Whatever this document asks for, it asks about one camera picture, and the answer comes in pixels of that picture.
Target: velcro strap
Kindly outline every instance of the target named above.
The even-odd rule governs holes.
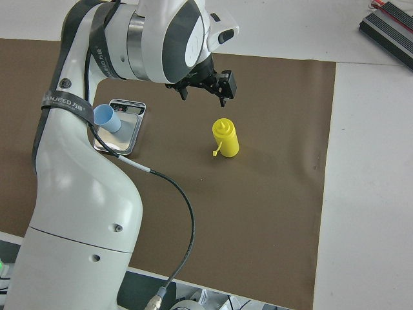
[[[70,111],[85,121],[94,124],[93,108],[86,100],[69,92],[49,90],[44,96],[41,108],[61,108]]]
[[[89,48],[97,65],[105,76],[111,79],[123,79],[117,75],[110,61],[105,27],[115,14],[120,2],[104,3],[97,8],[89,33]]]

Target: yellow bottle cap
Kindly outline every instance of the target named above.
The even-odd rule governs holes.
[[[218,151],[225,157],[233,157],[239,151],[239,144],[234,123],[228,118],[220,118],[212,125],[212,133],[218,144],[218,149],[212,155],[216,156]]]

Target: white cable sleeve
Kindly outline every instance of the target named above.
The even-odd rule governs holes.
[[[122,156],[122,155],[119,155],[118,158],[119,158],[121,161],[123,161],[124,163],[128,163],[129,165],[134,166],[135,168],[138,168],[138,169],[140,169],[140,170],[142,170],[142,171],[145,171],[145,172],[150,172],[150,168],[145,167],[145,166],[141,165],[140,163],[136,163],[136,162],[134,162],[134,161],[132,161],[132,160],[129,160],[128,158],[126,158],[126,157],[124,157],[124,156]]]

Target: yellow squeeze bottle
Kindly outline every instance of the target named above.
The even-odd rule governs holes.
[[[228,118],[220,118],[212,125],[212,133],[217,141],[218,149],[212,152],[217,156],[218,151],[225,157],[234,157],[239,151],[237,133],[234,123]]]

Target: white tabletop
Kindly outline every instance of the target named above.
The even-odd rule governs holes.
[[[74,3],[3,1],[0,37],[58,40]],[[240,35],[219,52],[338,62],[314,309],[410,309],[413,73],[358,32],[369,1],[221,3]]]

